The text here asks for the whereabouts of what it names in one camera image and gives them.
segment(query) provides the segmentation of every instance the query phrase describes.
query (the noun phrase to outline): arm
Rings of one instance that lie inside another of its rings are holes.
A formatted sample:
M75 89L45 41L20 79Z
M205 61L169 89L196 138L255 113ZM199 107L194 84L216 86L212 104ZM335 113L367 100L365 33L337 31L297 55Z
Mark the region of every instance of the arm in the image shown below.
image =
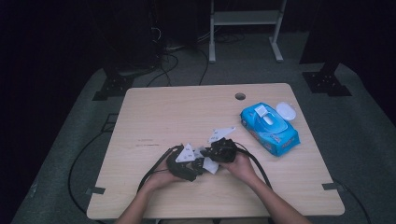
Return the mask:
M172 182L180 180L175 177L169 171L161 171L167 169L166 160L160 163L157 171L151 175L143 187L137 192L132 202L128 205L121 216L116 220L116 224L128 223L128 224L139 224L143 215L148 207L149 200L155 190L160 189Z
M220 165L247 184L257 194L276 224L310 223L306 217L301 215L259 179L248 156L238 152L234 162L221 163Z

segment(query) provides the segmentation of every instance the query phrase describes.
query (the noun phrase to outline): black cable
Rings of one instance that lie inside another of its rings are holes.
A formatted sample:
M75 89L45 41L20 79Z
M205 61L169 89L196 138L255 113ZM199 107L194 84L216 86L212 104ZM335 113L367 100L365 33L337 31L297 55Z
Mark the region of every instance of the black cable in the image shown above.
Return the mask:
M232 6L231 9L229 9L230 4L231 4L231 0L228 1L227 6L224 9L221 9L221 10L218 10L218 11L234 11L235 8L236 8L236 5L238 4L238 0L235 0L233 2L233 6ZM216 34L216 32L219 31L222 27L223 26L221 26L221 25L216 26L214 33ZM204 42L204 40L208 39L209 37L210 37L210 31L207 31L206 35L198 36L198 43L200 43L200 44L207 43L207 41Z
M201 84L202 84L202 81L204 80L204 76L205 76L205 74L206 74L206 71L207 71L207 67L209 66L209 59L207 58L207 55L204 53L204 51L203 50L201 50L201 49L198 49L199 51L201 51L201 53L202 54L204 54L204 56L205 56L205 60L206 60L206 67L205 67L205 71L204 71L204 73L202 74L202 76L201 76L201 80L199 81L199 84L198 84L198 86L201 86Z
M163 76L163 75L167 75L167 73L168 72L170 72L170 71L172 71L174 68L176 68L176 66L178 65L178 58L175 56L175 55L172 55L172 54L168 54L168 56L171 56L171 57L173 57L174 59L176 59L176 63L170 68L170 69L168 69L168 70L165 70L165 71L163 71L162 73L160 73L158 76L156 76L156 77L154 77L147 85L146 85L146 87L149 87L149 85L155 80L155 79L157 79L158 77L161 77L161 76Z
M166 75L166 78L168 79L168 84L166 86L172 86L171 78L169 77L168 72L163 69L163 65L162 64L160 65L160 68L161 68L161 70L163 70L163 72Z
M113 129L113 128L114 128L114 126L108 127L108 128L106 128L105 130L99 132L99 134L97 134L93 139L91 139L91 141L89 141L89 142L82 148L82 150L78 153L78 155L76 156L75 160L73 161L72 166L70 167L69 176L68 176L68 178L67 178L67 190L68 190L69 195L70 195L70 198L72 199L72 201L73 201L73 203L75 204L75 206L76 206L84 215L87 215L87 211L85 211L85 210L78 204L78 202L76 201L76 198L73 196L72 189L71 189L71 176L72 176L72 174L73 174L73 169L74 169L74 166L76 165L76 162L77 162L78 158L79 158L79 157L81 156L81 154L88 148L88 146L89 146L93 141L95 141L98 137L100 137L103 133L107 133L107 131L109 131L109 130L111 130L111 129ZM97 223L105 224L104 222L102 222L102 221L100 221L100 220L94 220L94 221L96 221Z
M343 184L341 181L335 179L334 177L332 177L332 180L337 182L339 185L341 185L347 192L350 193L350 195L352 195L352 197L356 200L356 202L359 204L359 206L361 207L361 210L364 213L364 216L366 217L367 223L371 224L371 219L369 217L369 214L367 213L366 209L364 208L363 204L361 203L361 201L358 199L358 197L356 196L356 194L346 185Z
M233 35L233 34L228 34L228 33L224 33L224 34L219 34L215 36L215 41L216 43L219 44L234 44L236 42L242 41L245 39L245 35L244 34L239 34L241 35L241 37L238 37L237 35Z
M163 171L168 171L169 169L163 169L163 170L159 170L159 171L154 171L154 172L152 172L152 173L159 173L159 172L163 172Z
M143 176L142 180L140 181L139 187L137 188L137 192L143 187L143 185L146 183L146 180L155 172L155 169L157 169L158 165L165 160L165 158L172 153L173 149L176 147L171 147L168 150L166 150L165 153L155 162L155 164L151 167L151 169L148 170L148 172Z
M237 142L234 142L235 144L237 144L238 146L240 146L240 147L242 147L244 150L246 150L246 151L248 151L248 149L247 148L245 148L242 144L240 144L240 143L237 143Z
M250 152L248 152L248 151L246 151L246 150L244 150L244 149L241 149L241 148L239 148L239 147L236 149L236 151L241 152L241 153L243 153L243 154L249 156L249 157L254 161L254 163L256 164L256 166L259 168L260 173L262 173L262 177L264 178L265 183L267 184L267 186L268 186L270 189L272 189L270 180L268 179L267 174L265 173L264 169L262 169L262 165L259 163L259 161L256 159L256 157L254 157L253 154L251 154Z
M185 48L186 48L186 46L176 47L175 49L168 49L168 48L165 48L165 53L167 53L167 54L175 53L175 52L181 51L181 50L183 50L183 49L185 49Z

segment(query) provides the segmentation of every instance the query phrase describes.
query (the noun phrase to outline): electrical cord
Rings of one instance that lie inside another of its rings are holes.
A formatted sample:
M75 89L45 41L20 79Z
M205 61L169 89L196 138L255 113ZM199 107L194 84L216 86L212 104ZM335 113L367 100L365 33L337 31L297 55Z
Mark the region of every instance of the electrical cord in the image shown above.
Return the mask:
M242 41L245 39L245 35L244 34L219 34L215 36L215 41L216 43L219 44L234 44L236 42Z
M159 170L159 171L154 171L154 172L152 172L152 173L159 173L159 172L163 172L163 171L168 171L169 169L163 169L163 170Z
M160 165L160 163L165 160L166 157L168 157L173 150L176 147L171 147L168 150L166 150L165 153L163 153L163 155L157 160L157 162L155 162L155 164L151 167L151 169L148 170L148 172L143 176L142 180L140 181L139 187L137 187L137 192L143 187L143 185L146 183L146 180L155 173L155 169L157 169L158 165Z
M248 149L247 148L245 148L242 144L240 144L240 143L237 143L237 142L234 142L235 144L237 144L238 146L240 146L240 147L242 147L245 151L247 151L248 152Z
M84 215L87 215L87 211L85 211L85 210L81 207L81 205L78 204L76 198L73 196L73 192L72 192L72 189L71 189L71 176L72 176L72 174L73 174L73 169L74 169L74 167L75 167L75 165L76 165L76 162L78 161L79 157L80 157L80 156L82 155L82 153L88 148L88 146L89 146L92 142L94 142L97 138L99 138L103 133L109 133L109 130L111 130L111 129L113 129L113 128L114 128L114 125L113 125L113 126L110 126L110 127L108 127L108 128L106 128L106 129L102 129L102 131L99 132L99 134L97 134L93 139L91 139L91 141L89 141L89 142L81 149L81 151L78 153L78 155L77 155L76 158L74 159L72 166L70 167L69 176L68 176L68 178L67 178L67 190L68 190L69 196L70 196L70 198L72 199L72 201L73 201L73 203L75 204L75 206L76 206ZM100 220L93 220L93 221L96 221L97 223L105 224L104 222L102 222L102 221L100 221Z
M341 181L335 179L334 177L332 177L332 180L335 181L336 183L338 183L339 185L341 185L341 187L343 187L343 189L347 192L350 193L350 195L352 195L352 197L356 200L356 202L359 204L359 206L361 207L361 210L364 213L364 216L366 217L367 223L371 224L371 219L369 217L369 214L367 213L366 209L364 208L363 204L361 203L361 201L358 199L358 197L356 196L356 194L346 185L343 184Z
M172 55L172 54L166 54L166 55L167 55L167 56L173 57L173 58L176 60L176 63L175 63L170 69L168 69L168 70L164 70L164 69L161 67L161 69L163 70L163 72L160 73L158 76L154 77L154 78L146 85L146 87L149 87L153 81L155 81L157 78L159 78L159 77L161 77L161 76L163 76L163 75L166 75L166 76L167 76L168 85L171 85L171 83L170 83L170 77L168 76L168 72L170 72L170 71L172 71L173 69L176 68L176 66L178 65L178 58L177 58L175 55Z
M160 41L163 33L161 32L161 30L158 27L151 27L151 30L156 30L158 31L158 37L157 37L157 41Z
M238 0L235 0L235 1L233 2L233 6L232 6L232 8L230 9L230 11L234 11L235 8L236 8L236 6L237 6L237 4L238 4ZM221 11L229 11L230 5L231 5L231 0L228 1L227 6L226 6L224 9L221 9ZM216 26L214 33L217 33L217 32L221 29L221 27L222 27L222 26ZM210 37L210 32L207 32L207 33L204 34L204 35L198 36L198 43L204 43L204 41L205 41L206 39L208 39L209 37Z
M256 157L253 156L253 154L251 154L251 153L248 152L247 150L241 149L241 148L239 148L239 147L236 148L236 151L241 152L241 153L243 153L243 154L249 156L249 157L254 161L254 163L256 164L256 166L259 168L260 173L262 173L262 177L264 178L265 183L267 184L267 186L268 186L270 189L272 189L270 180L268 179L267 174L265 173L264 169L262 168L262 165L259 163L259 161L256 159Z
M204 73L202 74L201 79L199 80L199 84L198 84L198 86L201 86L202 85L202 81L204 80L204 77L206 75L207 68L209 67L209 59L207 58L207 55L204 53L203 50L201 50L201 49L198 49L198 50L201 51L201 53L204 55L205 60L206 60L205 70L204 70Z

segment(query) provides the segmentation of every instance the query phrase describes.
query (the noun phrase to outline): white shelf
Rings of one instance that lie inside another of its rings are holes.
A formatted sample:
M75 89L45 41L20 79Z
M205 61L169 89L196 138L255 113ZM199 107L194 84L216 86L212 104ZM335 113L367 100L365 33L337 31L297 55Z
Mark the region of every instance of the white shelf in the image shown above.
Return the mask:
M214 25L276 24L278 10L270 11L217 11Z

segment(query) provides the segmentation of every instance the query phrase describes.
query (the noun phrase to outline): black tape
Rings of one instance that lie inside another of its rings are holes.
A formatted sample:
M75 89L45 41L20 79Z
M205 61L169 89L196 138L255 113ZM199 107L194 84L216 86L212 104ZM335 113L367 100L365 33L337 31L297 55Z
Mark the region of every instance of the black tape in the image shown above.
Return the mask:
M87 190L85 191L85 194L88 194L88 195L93 195L94 193L95 193L95 194L104 194L104 193L105 193L105 190L106 190L106 189L102 189L102 188L97 188L97 187L95 187L95 188L93 188L93 189L87 189Z
M345 190L342 185L339 185L337 183L322 184L322 187L324 190L336 189L336 190L338 190L338 192L342 192Z
M106 122L102 126L102 133L112 133L116 126L117 118L119 114L110 113L107 115Z

